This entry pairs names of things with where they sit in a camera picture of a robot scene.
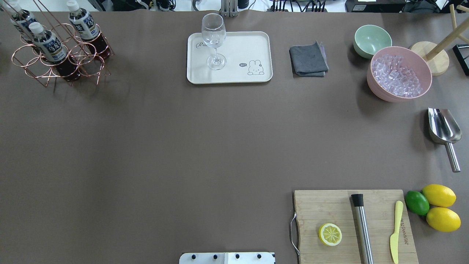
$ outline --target bottle cap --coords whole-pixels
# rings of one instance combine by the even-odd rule
[[[5,8],[5,11],[11,13],[11,14],[16,14],[17,12],[21,11],[21,6],[18,4],[18,2],[4,2],[2,5]]]
[[[70,0],[67,2],[67,7],[70,11],[77,11],[80,9],[80,5],[75,0]]]
[[[44,27],[39,22],[31,23],[29,28],[30,28],[31,32],[33,32],[34,34],[39,34],[42,31],[44,31]]]

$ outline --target wooden cutting board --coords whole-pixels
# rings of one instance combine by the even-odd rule
[[[300,264],[361,264],[358,228],[351,194],[363,194],[363,203],[375,264],[393,264],[389,238],[394,232],[394,207],[404,203],[399,236],[399,264],[417,264],[417,253],[402,190],[296,190]],[[337,246],[324,245],[318,237],[322,224],[336,224],[342,231]]]

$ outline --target green bowl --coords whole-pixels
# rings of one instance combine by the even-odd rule
[[[371,59],[378,50],[393,45],[386,30],[375,25],[364,25],[355,31],[353,48],[363,58]]]

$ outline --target yellow knife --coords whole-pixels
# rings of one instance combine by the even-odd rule
[[[391,256],[393,257],[393,261],[395,264],[399,263],[399,259],[397,257],[397,248],[398,248],[398,241],[399,241],[399,227],[401,226],[401,218],[402,218],[402,209],[404,208],[404,204],[401,201],[396,202],[396,209],[394,210],[394,233],[391,235],[390,238],[390,246],[391,246]]]

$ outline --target wooden mug tree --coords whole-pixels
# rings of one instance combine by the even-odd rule
[[[469,8],[457,6],[457,9],[469,12]],[[454,5],[450,6],[453,31],[449,33],[440,43],[435,44],[429,41],[420,41],[410,47],[410,49],[421,56],[428,64],[433,76],[438,76],[448,69],[449,57],[444,50],[446,46],[451,44],[453,40],[459,38],[469,44],[469,39],[461,36],[461,34],[469,28],[469,17],[466,18],[459,26],[456,25],[456,17],[454,15]]]

